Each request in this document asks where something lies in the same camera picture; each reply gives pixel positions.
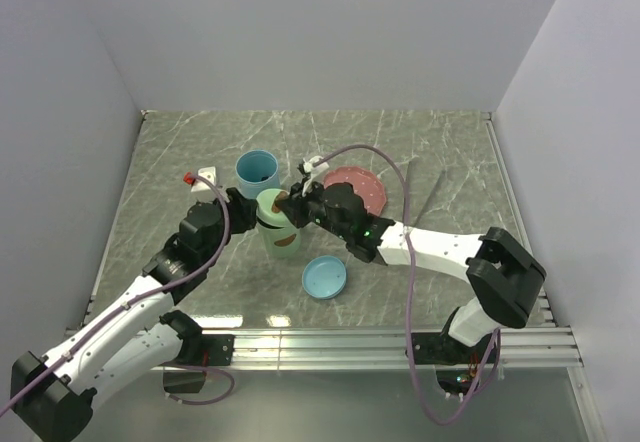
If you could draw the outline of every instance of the green bottle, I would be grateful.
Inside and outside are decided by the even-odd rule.
[[[273,257],[289,257],[300,247],[300,230],[275,206],[276,197],[288,194],[281,189],[266,189],[260,192],[258,201],[258,223],[256,227],[267,253]]]

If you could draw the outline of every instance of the cable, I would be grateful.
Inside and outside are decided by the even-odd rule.
[[[314,163],[314,167],[323,164],[331,159],[333,159],[334,157],[347,152],[349,150],[353,150],[353,149],[366,149],[366,150],[370,150],[372,152],[375,152],[376,154],[378,154],[380,157],[382,157],[384,160],[387,161],[387,163],[391,166],[391,168],[393,169],[393,171],[396,173],[396,175],[398,176],[398,179],[400,180],[400,185],[402,186],[402,194],[403,194],[403,198],[404,198],[404,203],[402,206],[402,223],[405,225],[405,227],[409,226],[409,212],[410,212],[410,193],[409,193],[409,187],[407,185],[407,182],[405,181],[402,172],[400,171],[400,168],[393,162],[393,160],[391,160],[391,157],[389,157],[387,154],[385,154],[383,151],[381,151],[380,149],[378,149],[377,147],[373,147],[371,145],[368,144],[353,144],[353,145],[348,145],[346,147],[343,147],[342,149],[338,149],[335,152],[332,152],[331,154],[323,157],[322,159],[320,159],[318,162]],[[413,355],[413,343],[411,341],[411,309],[412,309],[412,305],[413,305],[413,292],[414,292],[414,286],[415,286],[415,280],[416,280],[416,251],[415,248],[413,247],[413,244],[411,243],[411,236],[410,236],[410,231],[406,231],[405,232],[405,239],[407,241],[407,248],[409,250],[409,262],[410,262],[410,269],[409,269],[409,291],[407,294],[407,307],[405,310],[405,322],[404,322],[404,327],[405,327],[405,341],[406,341],[406,348],[407,348],[407,357],[409,358],[409,375],[411,377],[411,382],[413,383],[413,389],[418,397],[418,401],[420,402],[420,408],[422,409],[422,412],[429,418],[431,419],[432,422],[434,422],[437,425],[450,425],[453,422],[455,422],[460,415],[462,414],[462,412],[464,411],[464,409],[466,408],[467,404],[471,401],[471,399],[473,398],[473,396],[476,393],[476,388],[478,388],[478,384],[480,382],[480,374],[482,373],[482,371],[484,370],[484,367],[487,363],[487,360],[489,359],[489,354],[491,353],[491,350],[493,349],[494,344],[496,343],[496,341],[500,340],[500,330],[496,329],[493,334],[491,335],[491,340],[489,341],[489,345],[487,345],[487,349],[484,352],[484,355],[482,356],[482,360],[480,361],[480,364],[478,366],[478,372],[476,373],[476,376],[473,378],[473,381],[471,383],[471,387],[469,388],[469,392],[468,395],[466,397],[464,397],[462,403],[460,404],[460,406],[458,407],[458,409],[454,412],[454,414],[452,416],[450,416],[447,419],[439,419],[438,416],[435,414],[435,412],[427,405],[427,401],[425,399],[424,396],[424,392],[422,391],[421,385],[420,385],[420,379],[418,378],[418,371],[416,370],[416,361]],[[497,348],[497,355],[499,356],[499,350],[500,350],[500,345],[498,345]],[[485,382],[481,387],[478,388],[478,392],[481,392],[482,390],[484,390],[487,386],[487,384],[489,382],[491,382],[493,380],[493,378],[495,377],[495,372],[496,372],[496,368],[498,366],[498,359],[496,359],[496,363],[494,364],[493,370],[491,372],[491,374],[489,375],[489,379],[487,380],[487,382]]]
[[[197,365],[174,365],[174,364],[163,364],[164,367],[175,367],[177,369],[186,369],[186,370],[197,370],[198,372],[208,372],[210,374],[220,374],[227,379],[229,379],[229,387],[222,395],[218,395],[213,399],[209,400],[186,400],[178,397],[177,395],[167,393],[167,397],[171,400],[175,400],[179,404],[184,405],[210,405],[215,404],[216,402],[220,402],[223,399],[226,399],[231,392],[233,392],[233,388],[236,386],[236,380],[226,370],[218,369],[216,367],[198,367]]]
[[[224,197],[222,196],[220,191],[211,182],[209,182],[208,179],[201,177],[199,175],[193,175],[193,178],[195,180],[199,180],[200,182],[205,184],[207,187],[209,187],[209,189],[211,189],[211,191],[215,195],[218,202],[220,202],[220,206],[222,207],[222,215],[224,218],[224,233],[222,236],[222,242],[216,249],[215,253],[211,256],[211,258],[207,260],[204,264],[202,264],[202,266],[200,266],[199,268],[191,272],[190,274],[187,274],[180,279],[174,280],[173,282],[170,282],[167,285],[164,285],[162,287],[158,287],[158,288],[149,290],[147,292],[144,292],[140,295],[137,295],[132,299],[128,300],[127,304],[125,305],[128,305],[130,307],[146,299],[147,297],[151,297],[152,295],[155,295],[160,292],[171,291],[172,289],[175,289],[179,285],[190,282],[191,280],[193,280],[193,278],[197,277],[198,275],[208,270],[209,267],[211,267],[213,264],[216,263],[216,261],[218,260],[218,257],[220,257],[220,254],[222,253],[222,249],[224,249],[226,241],[229,238],[229,233],[231,232],[231,219],[229,218],[229,210],[227,209],[227,203],[225,202]],[[4,405],[2,409],[0,409],[0,417],[4,416],[7,412],[9,412],[9,410],[11,410],[11,408],[14,405],[16,405],[20,400],[22,400],[24,396],[26,396],[35,387],[37,387],[40,382],[42,382],[45,378],[47,378],[49,375],[51,375],[60,367],[62,367],[62,365],[64,365],[66,362],[71,360],[74,354],[76,354],[87,342],[91,340],[93,336],[95,336],[100,330],[102,330],[109,322],[111,322],[114,318],[116,318],[122,312],[126,312],[126,311],[127,309],[124,307],[124,305],[121,305],[118,308],[114,309],[113,311],[109,312],[104,318],[102,318],[99,322],[97,322],[96,325],[93,326],[90,330],[88,330],[87,333],[84,334],[80,338],[80,340],[78,340],[78,342],[76,342],[69,349],[69,351],[66,354],[64,354],[54,363],[52,363],[40,375],[38,375],[35,379],[29,382],[22,390],[20,390],[16,395],[14,395],[11,398],[11,400],[9,400],[9,402],[7,402],[7,404]]]

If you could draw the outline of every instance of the blue lid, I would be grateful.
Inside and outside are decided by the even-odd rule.
[[[323,255],[309,262],[302,273],[302,287],[311,297],[331,299],[347,283],[347,269],[340,259]]]

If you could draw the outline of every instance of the gray marble floor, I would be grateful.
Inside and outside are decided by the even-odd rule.
[[[327,154],[352,143],[386,151],[406,171],[410,164],[412,220],[444,170],[444,177],[418,227],[452,233],[480,233],[491,225],[517,235],[486,123],[479,112],[151,112],[142,127],[129,182],[93,314],[104,309],[139,274],[192,204],[182,176],[215,165],[222,182],[235,185],[236,159],[263,148],[280,162],[283,185],[299,180],[302,157]],[[401,217],[400,185],[386,163],[355,151],[332,167],[359,165],[386,186],[386,217]],[[316,227],[303,230],[295,258],[270,260],[255,231],[235,236],[209,277],[182,304],[219,326],[394,326],[401,325],[407,267],[367,265],[351,257],[340,240]],[[335,299],[314,300],[301,285],[306,264],[331,254],[347,265],[348,282]],[[415,322],[441,325],[473,296],[464,282],[422,270],[416,284]],[[536,308],[530,323],[542,322]]]

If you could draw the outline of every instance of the pink plate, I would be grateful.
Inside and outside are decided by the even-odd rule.
[[[362,197],[367,212],[380,215],[387,203],[384,185],[373,172],[362,167],[338,167],[324,177],[324,186],[348,182],[353,186],[353,191]]]

